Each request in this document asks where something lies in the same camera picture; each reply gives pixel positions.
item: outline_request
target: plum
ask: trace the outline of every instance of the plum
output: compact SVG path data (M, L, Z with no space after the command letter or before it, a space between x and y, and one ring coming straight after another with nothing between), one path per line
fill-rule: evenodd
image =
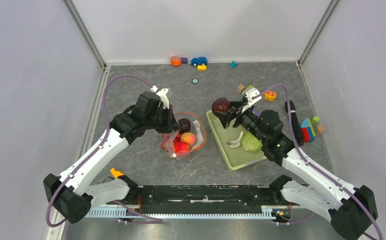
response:
M180 124L180 133L187 133L191 130L191 122L190 120L186 118L182 118L178 120L178 123Z
M231 108L231 103L226 97L216 99L212 104L212 113L226 112Z

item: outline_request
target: orange clip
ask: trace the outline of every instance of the orange clip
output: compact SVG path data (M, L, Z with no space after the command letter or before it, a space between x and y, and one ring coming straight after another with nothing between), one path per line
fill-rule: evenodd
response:
M120 176L124 176L125 174L121 173L120 171L116 170L114 167L110 170L110 173L113 175L114 178L118 178Z

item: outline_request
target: spoon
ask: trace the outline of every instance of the spoon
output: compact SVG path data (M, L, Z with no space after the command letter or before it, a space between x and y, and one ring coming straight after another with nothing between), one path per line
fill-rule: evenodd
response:
M241 144L241 138L243 138L243 134L244 134L244 132L241 131L241 133L238 136L237 140L230 141L229 143L227 143L227 146L229 146L230 148L238 148L240 146L240 144Z

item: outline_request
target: gray floor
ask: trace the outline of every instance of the gray floor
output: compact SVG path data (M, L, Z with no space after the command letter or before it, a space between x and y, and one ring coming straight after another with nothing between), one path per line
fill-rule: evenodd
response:
M294 101L299 120L313 117L311 103L305 84L294 62L240 63L230 68L229 63L209 64L207 71L197 71L187 64L174 67L171 65L128 65L113 66L109 80L117 75L133 74L150 80L159 88L171 88L173 95L170 102L174 112L199 114L208 131L206 145L183 160L171 159L159 148L160 134L150 130L138 138L129 148L118 154L97 176L93 184L98 184L107 176L109 170L116 168L140 185L203 185L203 184L270 184L279 175L285 174L301 181L294 174L278 167L273 162L264 160L245 168L229 172L210 132L206 112L213 101L219 97L239 100L236 92L238 84L253 85L263 91L276 83L287 85ZM192 78L198 78L196 85ZM148 88L140 81L128 78L117 81L109 89L106 101L110 118L135 103L137 97ZM275 89L278 94L274 102L261 100L257 110L272 109L279 112L284 122L283 132L290 136L287 114L283 106L285 94ZM94 139L98 139L105 129L105 117L101 109ZM315 141L303 147L305 152L323 167L332 171L323 139L317 136Z
M294 209L292 220L309 214ZM165 219L161 224L127 225L115 219L84 218L67 224L62 240L341 240L330 223L318 215L305 222L279 226L270 220Z

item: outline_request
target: dark red apple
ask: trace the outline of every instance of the dark red apple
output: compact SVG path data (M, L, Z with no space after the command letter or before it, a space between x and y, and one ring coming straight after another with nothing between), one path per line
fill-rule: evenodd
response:
M212 104L212 113L215 114L216 111L226 112L231 108L230 101L226 97L221 97L216 99Z

